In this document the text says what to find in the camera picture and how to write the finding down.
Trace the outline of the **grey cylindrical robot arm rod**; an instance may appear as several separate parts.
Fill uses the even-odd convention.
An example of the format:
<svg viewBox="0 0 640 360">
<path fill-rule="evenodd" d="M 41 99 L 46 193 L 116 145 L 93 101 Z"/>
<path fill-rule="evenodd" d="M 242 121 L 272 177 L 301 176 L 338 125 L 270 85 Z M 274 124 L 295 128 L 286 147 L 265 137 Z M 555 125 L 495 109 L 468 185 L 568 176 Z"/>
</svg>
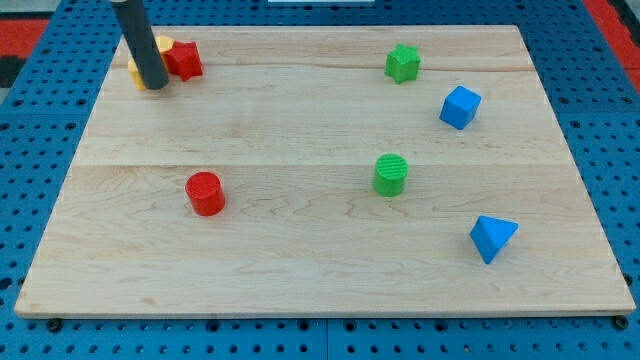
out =
<svg viewBox="0 0 640 360">
<path fill-rule="evenodd" d="M 169 83 L 142 0 L 110 0 L 142 83 L 159 90 Z"/>
</svg>

